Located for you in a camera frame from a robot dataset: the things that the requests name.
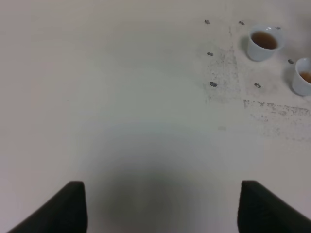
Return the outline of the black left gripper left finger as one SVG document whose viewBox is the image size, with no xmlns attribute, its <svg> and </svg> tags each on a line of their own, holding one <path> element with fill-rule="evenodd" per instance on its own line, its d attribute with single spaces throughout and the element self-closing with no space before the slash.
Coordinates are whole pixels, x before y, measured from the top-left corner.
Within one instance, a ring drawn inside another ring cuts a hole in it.
<svg viewBox="0 0 311 233">
<path fill-rule="evenodd" d="M 86 191 L 82 181 L 71 181 L 23 220 L 11 233 L 86 233 Z"/>
</svg>

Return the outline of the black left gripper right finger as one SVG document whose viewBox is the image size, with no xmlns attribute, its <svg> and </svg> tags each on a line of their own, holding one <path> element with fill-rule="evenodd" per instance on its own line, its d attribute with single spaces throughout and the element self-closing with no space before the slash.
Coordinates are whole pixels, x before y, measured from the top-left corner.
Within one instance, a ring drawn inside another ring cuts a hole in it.
<svg viewBox="0 0 311 233">
<path fill-rule="evenodd" d="M 257 181 L 242 181 L 237 214 L 240 233 L 309 233 L 311 220 Z"/>
</svg>

